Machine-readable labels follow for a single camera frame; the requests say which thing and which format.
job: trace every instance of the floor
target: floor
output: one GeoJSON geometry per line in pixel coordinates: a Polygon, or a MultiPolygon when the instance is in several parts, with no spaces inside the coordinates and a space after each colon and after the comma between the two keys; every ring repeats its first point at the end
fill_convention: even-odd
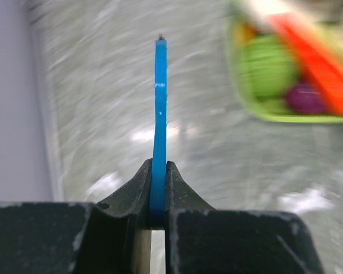
{"type": "MultiPolygon", "coordinates": [[[[266,123],[242,109],[224,57],[224,3],[37,2],[31,12],[56,106],[67,200],[96,202],[151,158],[154,40],[162,33],[167,158],[216,208],[300,214],[326,272],[343,274],[343,125],[266,123]]],[[[151,273],[163,273],[161,232],[152,253],[151,273]]]]}

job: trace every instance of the blue tube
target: blue tube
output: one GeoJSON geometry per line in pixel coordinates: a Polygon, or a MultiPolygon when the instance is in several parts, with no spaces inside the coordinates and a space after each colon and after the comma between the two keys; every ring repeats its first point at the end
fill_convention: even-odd
{"type": "Polygon", "coordinates": [[[149,204],[150,229],[164,228],[166,177],[166,40],[155,43],[155,137],[149,204]]]}

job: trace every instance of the blue stick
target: blue stick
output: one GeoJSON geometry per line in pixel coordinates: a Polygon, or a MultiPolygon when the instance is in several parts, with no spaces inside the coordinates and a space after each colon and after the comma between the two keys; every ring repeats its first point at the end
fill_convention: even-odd
{"type": "Polygon", "coordinates": [[[166,40],[155,43],[155,138],[149,204],[150,229],[164,228],[166,177],[166,40]]]}

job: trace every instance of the marble floor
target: marble floor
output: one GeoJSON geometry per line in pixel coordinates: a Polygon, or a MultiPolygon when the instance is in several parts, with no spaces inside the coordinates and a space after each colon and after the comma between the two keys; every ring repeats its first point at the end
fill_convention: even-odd
{"type": "MultiPolygon", "coordinates": [[[[67,200],[102,199],[151,158],[154,40],[163,33],[167,158],[216,208],[300,214],[327,273],[343,274],[343,125],[266,123],[242,109],[226,68],[222,1],[32,4],[67,200]]],[[[151,273],[163,273],[162,232],[152,253],[151,273]]]]}

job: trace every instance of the green ball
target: green ball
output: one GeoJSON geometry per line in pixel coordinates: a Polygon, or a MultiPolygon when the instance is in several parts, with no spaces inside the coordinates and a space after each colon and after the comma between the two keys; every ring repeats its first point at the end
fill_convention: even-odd
{"type": "Polygon", "coordinates": [[[297,64],[274,36],[252,40],[245,61],[253,95],[258,99],[282,96],[298,81],[297,64]]]}

